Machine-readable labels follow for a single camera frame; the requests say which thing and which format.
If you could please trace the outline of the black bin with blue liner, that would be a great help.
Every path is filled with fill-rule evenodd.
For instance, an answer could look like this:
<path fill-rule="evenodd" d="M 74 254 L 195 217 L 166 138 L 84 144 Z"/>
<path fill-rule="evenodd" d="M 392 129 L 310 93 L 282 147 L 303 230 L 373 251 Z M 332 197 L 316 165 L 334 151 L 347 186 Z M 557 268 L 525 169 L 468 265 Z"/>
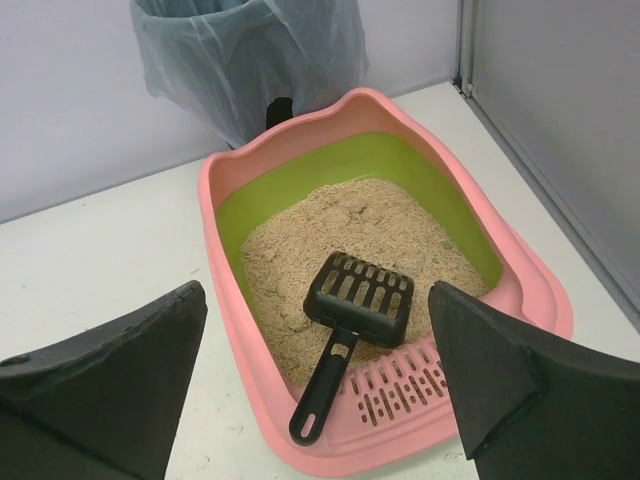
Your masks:
<path fill-rule="evenodd" d="M 147 91 L 230 147 L 264 132 L 278 98 L 293 115 L 359 86 L 368 67 L 355 1 L 133 1 Z"/>

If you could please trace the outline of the black slotted litter scoop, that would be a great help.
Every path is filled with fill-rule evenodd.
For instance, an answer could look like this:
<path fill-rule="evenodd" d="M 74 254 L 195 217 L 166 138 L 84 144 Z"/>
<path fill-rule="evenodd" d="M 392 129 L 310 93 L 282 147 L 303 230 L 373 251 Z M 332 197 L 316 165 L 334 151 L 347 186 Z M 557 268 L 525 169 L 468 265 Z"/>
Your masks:
<path fill-rule="evenodd" d="M 386 349 L 403 344 L 413 294 L 407 275 L 341 251 L 328 256 L 303 301 L 305 315 L 331 334 L 289 421 L 296 444 L 320 438 L 358 342 Z"/>

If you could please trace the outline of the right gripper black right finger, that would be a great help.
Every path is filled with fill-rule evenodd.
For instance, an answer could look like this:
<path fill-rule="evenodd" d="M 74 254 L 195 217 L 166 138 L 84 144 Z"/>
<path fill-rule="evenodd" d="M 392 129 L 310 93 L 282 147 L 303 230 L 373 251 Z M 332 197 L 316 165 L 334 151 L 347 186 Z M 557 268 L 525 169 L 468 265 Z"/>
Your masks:
<path fill-rule="evenodd" d="M 429 312 L 467 459 L 482 479 L 636 479 L 639 365 L 438 281 Z"/>

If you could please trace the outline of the pink cat litter box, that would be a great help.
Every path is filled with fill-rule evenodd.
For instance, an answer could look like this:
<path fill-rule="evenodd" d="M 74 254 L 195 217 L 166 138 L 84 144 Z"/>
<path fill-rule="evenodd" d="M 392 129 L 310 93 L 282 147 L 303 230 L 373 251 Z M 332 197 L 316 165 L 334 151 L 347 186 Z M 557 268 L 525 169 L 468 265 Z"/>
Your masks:
<path fill-rule="evenodd" d="M 363 473 L 457 433 L 435 341 L 426 336 L 349 373 L 317 443 L 301 447 L 290 438 L 301 392 L 284 378 L 256 325 L 239 247 L 253 227 L 316 188 L 366 177 L 393 181 L 479 271 L 489 306 L 561 337 L 572 334 L 571 304 L 559 280 L 426 127 L 426 113 L 457 97 L 446 83 L 395 99 L 358 88 L 202 166 L 204 240 L 235 362 L 267 445 L 303 473 Z"/>

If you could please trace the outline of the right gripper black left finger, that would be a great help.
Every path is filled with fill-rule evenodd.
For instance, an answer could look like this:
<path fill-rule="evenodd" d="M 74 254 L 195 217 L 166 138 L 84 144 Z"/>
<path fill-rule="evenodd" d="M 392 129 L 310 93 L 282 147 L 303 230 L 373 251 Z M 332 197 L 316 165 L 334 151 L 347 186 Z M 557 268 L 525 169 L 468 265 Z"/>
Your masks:
<path fill-rule="evenodd" d="M 162 479 L 200 348 L 205 291 L 1 362 L 4 479 Z"/>

